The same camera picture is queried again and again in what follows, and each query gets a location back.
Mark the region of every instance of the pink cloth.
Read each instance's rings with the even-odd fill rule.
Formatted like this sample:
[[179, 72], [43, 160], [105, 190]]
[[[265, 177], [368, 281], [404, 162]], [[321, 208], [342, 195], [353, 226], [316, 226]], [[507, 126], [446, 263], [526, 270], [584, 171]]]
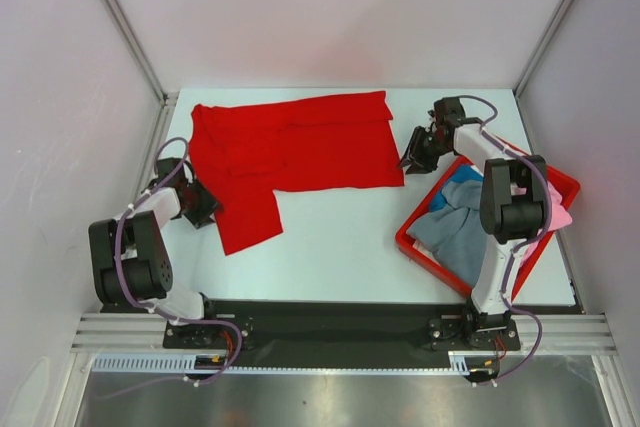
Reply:
[[[549, 186], [549, 193], [551, 194], [551, 225], [549, 226], [549, 232], [553, 232], [554, 230], [566, 227], [573, 221], [573, 219], [569, 212], [560, 205], [562, 202], [562, 195], [560, 195], [560, 192], [558, 192], [550, 182], [547, 182], [547, 185]], [[524, 192], [524, 189], [517, 190], [520, 190], [520, 192], [518, 192], [519, 194]], [[529, 245], [522, 262], [531, 257], [531, 254], [533, 254], [533, 251], [536, 250], [537, 246], [537, 242]]]

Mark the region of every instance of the gray floor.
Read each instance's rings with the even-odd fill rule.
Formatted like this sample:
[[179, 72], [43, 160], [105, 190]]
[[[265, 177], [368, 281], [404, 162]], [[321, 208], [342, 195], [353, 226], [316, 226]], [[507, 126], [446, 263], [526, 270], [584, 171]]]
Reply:
[[224, 375], [195, 389], [168, 381], [93, 374], [77, 427], [611, 425], [590, 358], [539, 357], [497, 388], [460, 377]]

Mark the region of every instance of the folded clothes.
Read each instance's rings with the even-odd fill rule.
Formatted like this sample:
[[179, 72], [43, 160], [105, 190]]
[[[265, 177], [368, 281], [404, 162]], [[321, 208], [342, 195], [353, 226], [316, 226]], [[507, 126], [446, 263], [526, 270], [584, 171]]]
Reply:
[[274, 190], [404, 185], [385, 92], [195, 106], [189, 155], [227, 255], [282, 233]]
[[[548, 183], [551, 193], [550, 231], [571, 223], [571, 215], [562, 207], [562, 195]], [[418, 218], [408, 229], [409, 235], [420, 241], [436, 261], [469, 286], [480, 277], [487, 246], [487, 234], [480, 224], [482, 175], [468, 164], [461, 165], [445, 182], [429, 204], [429, 212]], [[515, 189], [514, 194], [523, 193]], [[523, 262], [535, 251], [531, 244]]]

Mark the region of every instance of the bright blue fabric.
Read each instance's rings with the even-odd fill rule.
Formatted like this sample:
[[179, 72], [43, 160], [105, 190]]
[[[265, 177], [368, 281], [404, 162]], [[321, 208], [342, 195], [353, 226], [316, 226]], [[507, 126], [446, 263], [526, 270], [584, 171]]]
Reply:
[[[477, 180], [482, 182], [482, 174], [473, 170], [470, 164], [462, 164], [458, 169], [453, 173], [451, 177], [444, 183], [442, 189], [449, 183], [455, 182], [456, 184], [461, 184], [466, 182], [467, 180]], [[441, 210], [445, 205], [447, 205], [447, 199], [442, 195], [442, 189], [436, 194], [433, 200], [429, 203], [429, 212], [435, 212], [437, 210]]]

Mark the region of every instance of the red cloth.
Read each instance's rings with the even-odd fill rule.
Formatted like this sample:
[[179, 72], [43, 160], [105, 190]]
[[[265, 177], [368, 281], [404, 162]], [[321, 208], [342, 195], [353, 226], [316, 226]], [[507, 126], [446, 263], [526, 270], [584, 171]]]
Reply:
[[404, 185], [385, 92], [241, 108], [196, 105], [189, 154], [222, 203], [227, 255], [282, 233], [274, 190]]

